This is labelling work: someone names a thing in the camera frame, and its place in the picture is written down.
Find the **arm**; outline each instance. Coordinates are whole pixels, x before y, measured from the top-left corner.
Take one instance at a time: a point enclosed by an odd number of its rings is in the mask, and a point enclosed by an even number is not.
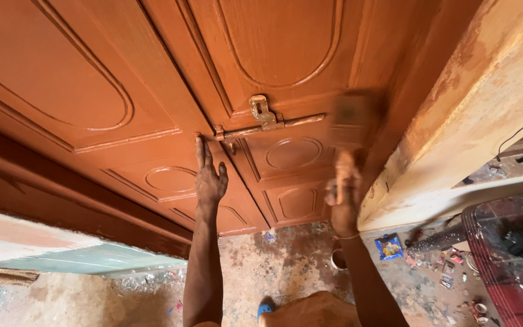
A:
[[[211,321],[221,325],[223,277],[217,244],[217,207],[227,190],[227,169],[219,164],[219,176],[211,151],[200,137],[195,139],[199,172],[195,177],[197,208],[195,230],[189,253],[183,301],[183,326]]]
[[[356,224],[358,210],[353,201],[353,189],[348,184],[346,181],[342,188],[342,204],[336,205],[336,180],[328,183],[326,202],[332,205],[332,227],[340,237],[360,323],[363,327],[408,327],[399,305],[379,275],[360,238]]]

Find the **dirty concrete floor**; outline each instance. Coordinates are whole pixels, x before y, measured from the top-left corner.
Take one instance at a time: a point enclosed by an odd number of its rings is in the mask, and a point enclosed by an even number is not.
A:
[[[365,233],[363,240],[411,326],[476,326],[470,309],[461,304],[477,297],[495,313],[482,282],[467,265],[456,265],[454,288],[447,290],[439,284],[440,272],[411,268],[400,258],[379,261],[373,240],[383,233]],[[354,302],[349,275],[330,264],[337,244],[328,223],[284,227],[272,235],[269,241],[262,233],[220,239],[223,326],[257,326],[258,303],[264,296],[281,305],[329,290]],[[398,235],[407,239],[409,231]],[[463,271],[468,275],[465,283]],[[182,326],[182,309],[174,307],[183,303],[184,281],[184,269],[119,280],[44,273],[30,287],[1,288],[0,326]]]

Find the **orange wooden door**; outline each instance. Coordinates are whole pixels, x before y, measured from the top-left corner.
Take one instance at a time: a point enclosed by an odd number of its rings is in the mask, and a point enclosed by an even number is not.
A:
[[[0,0],[0,133],[192,230],[213,132],[135,0]],[[221,235],[267,223],[218,142]]]
[[[365,108],[363,136],[356,140],[368,148],[383,114],[383,88],[405,47],[407,32],[401,29],[412,23],[418,2],[141,2],[218,134],[259,126],[249,103],[258,94],[285,121],[326,115],[223,143],[270,226],[328,219],[324,186],[334,176],[335,159],[328,114],[340,99],[368,89],[373,106]],[[393,6],[399,12],[389,13]],[[385,14],[395,21],[387,17],[387,25],[381,24],[377,15]],[[396,39],[377,39],[382,30]]]

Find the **electrical wire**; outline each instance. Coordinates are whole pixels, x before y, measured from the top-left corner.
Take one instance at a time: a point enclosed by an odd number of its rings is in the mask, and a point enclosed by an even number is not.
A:
[[[502,142],[502,144],[500,144],[500,147],[498,148],[498,155],[496,156],[496,160],[498,160],[498,162],[501,162],[502,160],[500,159],[500,154],[501,154],[501,150],[502,150],[502,146],[504,146],[504,144],[506,142],[508,142],[509,140],[511,140],[512,138],[514,138],[514,136],[518,135],[518,133],[523,130],[523,127],[520,128],[517,132],[514,133],[514,135],[512,135],[510,138],[508,138],[507,140],[505,140],[504,142]]]

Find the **blue plastic bag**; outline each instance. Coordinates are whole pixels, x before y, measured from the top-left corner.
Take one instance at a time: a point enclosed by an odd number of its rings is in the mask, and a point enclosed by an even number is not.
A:
[[[381,260],[390,260],[394,258],[403,258],[403,249],[398,237],[386,240],[375,240],[378,252],[381,254]]]

